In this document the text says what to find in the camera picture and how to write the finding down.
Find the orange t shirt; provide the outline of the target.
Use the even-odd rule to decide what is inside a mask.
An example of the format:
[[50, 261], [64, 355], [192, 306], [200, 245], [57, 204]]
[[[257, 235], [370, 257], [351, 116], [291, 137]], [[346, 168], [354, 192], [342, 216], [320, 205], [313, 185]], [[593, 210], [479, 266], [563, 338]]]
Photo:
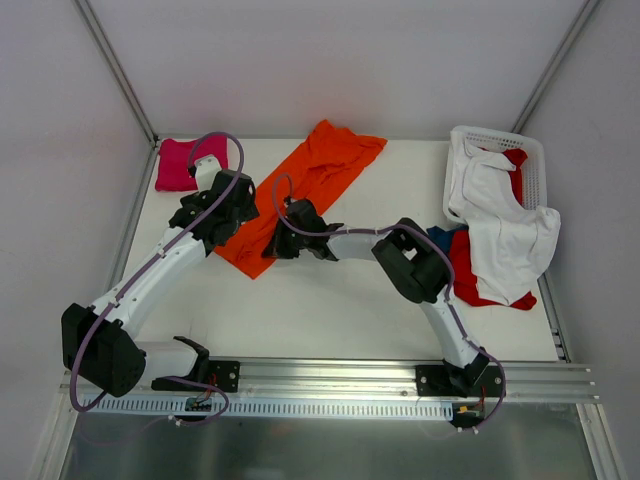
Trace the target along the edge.
[[358, 135], [327, 120], [319, 122], [257, 187], [259, 217], [241, 226], [215, 253], [249, 278], [257, 279], [275, 263], [272, 258], [264, 258], [262, 252], [275, 232], [276, 209], [283, 206], [288, 194], [287, 180], [282, 176], [291, 177], [294, 198], [311, 200], [322, 214], [376, 160], [386, 144], [381, 137]]

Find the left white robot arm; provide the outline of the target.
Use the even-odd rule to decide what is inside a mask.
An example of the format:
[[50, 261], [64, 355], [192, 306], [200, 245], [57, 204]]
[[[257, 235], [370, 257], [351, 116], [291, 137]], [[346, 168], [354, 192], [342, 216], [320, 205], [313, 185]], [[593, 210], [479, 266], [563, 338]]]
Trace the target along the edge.
[[209, 352], [176, 336], [168, 342], [135, 341], [143, 324], [171, 287], [211, 252], [258, 217], [253, 180], [233, 170], [217, 171], [209, 189], [187, 195], [162, 238], [136, 270], [90, 306], [71, 304], [63, 313], [63, 363], [74, 380], [84, 379], [113, 397], [138, 383], [165, 387], [175, 378], [185, 389], [203, 387]]

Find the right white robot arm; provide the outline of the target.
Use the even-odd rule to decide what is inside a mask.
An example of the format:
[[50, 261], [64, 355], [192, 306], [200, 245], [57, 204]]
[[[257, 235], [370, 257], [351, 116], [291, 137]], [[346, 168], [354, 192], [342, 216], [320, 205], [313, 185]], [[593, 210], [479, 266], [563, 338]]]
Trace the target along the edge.
[[285, 199], [264, 258], [294, 259], [307, 250], [319, 260], [376, 262], [406, 300], [424, 312], [443, 354], [439, 373], [425, 380], [444, 395], [467, 397], [486, 390], [486, 351], [471, 338], [453, 297], [448, 257], [411, 219], [382, 229], [327, 223], [308, 199]]

